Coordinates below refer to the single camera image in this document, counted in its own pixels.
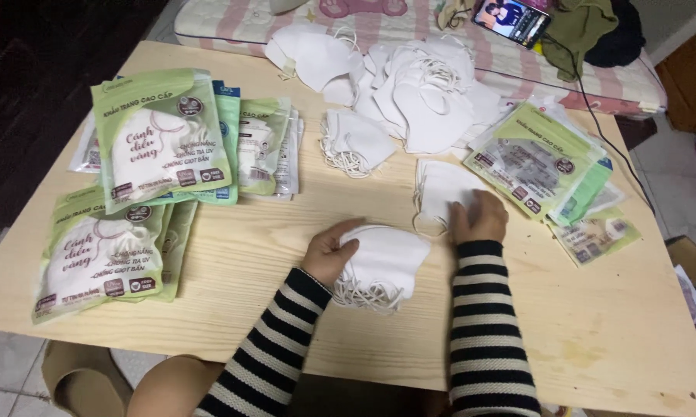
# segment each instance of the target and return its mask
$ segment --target black and white striped sleeve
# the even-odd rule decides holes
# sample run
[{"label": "black and white striped sleeve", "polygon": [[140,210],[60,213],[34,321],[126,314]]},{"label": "black and white striped sleeve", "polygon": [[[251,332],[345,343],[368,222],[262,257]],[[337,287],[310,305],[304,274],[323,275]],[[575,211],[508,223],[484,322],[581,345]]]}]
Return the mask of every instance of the black and white striped sleeve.
[{"label": "black and white striped sleeve", "polygon": [[502,245],[465,242],[457,252],[450,342],[454,415],[539,417]]},{"label": "black and white striped sleeve", "polygon": [[297,268],[227,362],[195,416],[284,415],[332,294]]}]

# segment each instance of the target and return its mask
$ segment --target human hand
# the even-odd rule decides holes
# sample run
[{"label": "human hand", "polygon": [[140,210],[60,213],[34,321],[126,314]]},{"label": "human hand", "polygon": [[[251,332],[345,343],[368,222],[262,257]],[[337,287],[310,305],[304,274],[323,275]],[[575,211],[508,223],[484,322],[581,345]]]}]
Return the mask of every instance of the human hand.
[{"label": "human hand", "polygon": [[351,219],[338,223],[309,242],[301,268],[326,286],[333,286],[343,272],[346,263],[358,251],[358,239],[341,247],[341,236],[363,224],[363,219]]},{"label": "human hand", "polygon": [[471,241],[502,243],[509,218],[495,194],[474,190],[474,203],[469,211],[461,203],[451,207],[451,237],[456,245]]}]

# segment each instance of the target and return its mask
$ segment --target wood grain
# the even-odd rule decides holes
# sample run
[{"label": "wood grain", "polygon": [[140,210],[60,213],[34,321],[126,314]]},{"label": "wood grain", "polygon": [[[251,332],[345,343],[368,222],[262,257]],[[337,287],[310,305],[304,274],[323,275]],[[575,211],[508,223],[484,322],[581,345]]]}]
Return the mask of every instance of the wood grain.
[{"label": "wood grain", "polygon": [[[398,150],[380,175],[365,180],[328,169],[317,145],[326,109],[321,95],[299,80],[279,80],[265,59],[141,42],[121,74],[181,66],[209,69],[215,79],[242,87],[245,98],[293,99],[306,119],[302,194],[291,203],[200,205],[174,303],[107,303],[32,327],[54,199],[93,179],[65,170],[76,134],[0,246],[0,330],[226,361],[316,232],[350,217],[413,230],[415,156]],[[594,128],[588,113],[570,115]],[[613,118],[598,118],[625,150]],[[654,217],[623,175],[623,161],[613,159],[613,181],[631,196],[622,209],[644,237],[585,268],[575,267],[544,225],[506,203],[505,259],[538,393],[543,402],[576,407],[696,415],[696,332]],[[306,372],[444,390],[453,272],[450,246],[439,237],[399,313],[328,308]]]}]

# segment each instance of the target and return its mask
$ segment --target mattress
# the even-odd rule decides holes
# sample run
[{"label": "mattress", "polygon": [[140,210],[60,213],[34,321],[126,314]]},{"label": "mattress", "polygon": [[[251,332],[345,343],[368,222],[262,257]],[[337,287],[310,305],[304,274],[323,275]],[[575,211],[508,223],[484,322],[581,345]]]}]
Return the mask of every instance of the mattress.
[{"label": "mattress", "polygon": [[[502,97],[555,96],[566,108],[587,108],[579,85],[559,80],[557,69],[544,56],[469,22],[456,31],[441,32],[435,17],[438,1],[443,2],[356,0],[353,4],[364,5],[364,10],[379,9],[336,19],[328,16],[334,13],[327,7],[336,10],[334,5],[343,4],[341,0],[309,0],[276,16],[269,13],[269,0],[188,0],[176,16],[175,34],[183,45],[264,57],[263,47],[271,35],[294,22],[324,24],[333,33],[353,28],[364,53],[376,43],[399,44],[429,33],[451,33],[474,51],[477,80]],[[647,118],[667,107],[665,89],[644,51],[627,67],[586,63],[582,81],[592,108],[601,113]]]}]

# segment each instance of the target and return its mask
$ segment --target phone screen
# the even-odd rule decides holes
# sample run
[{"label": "phone screen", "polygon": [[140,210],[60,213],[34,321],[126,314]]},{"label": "phone screen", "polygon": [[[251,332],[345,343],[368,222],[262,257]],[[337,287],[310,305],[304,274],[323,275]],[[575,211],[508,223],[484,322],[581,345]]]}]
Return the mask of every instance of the phone screen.
[{"label": "phone screen", "polygon": [[513,0],[484,0],[474,23],[530,49],[551,18],[544,12]]}]

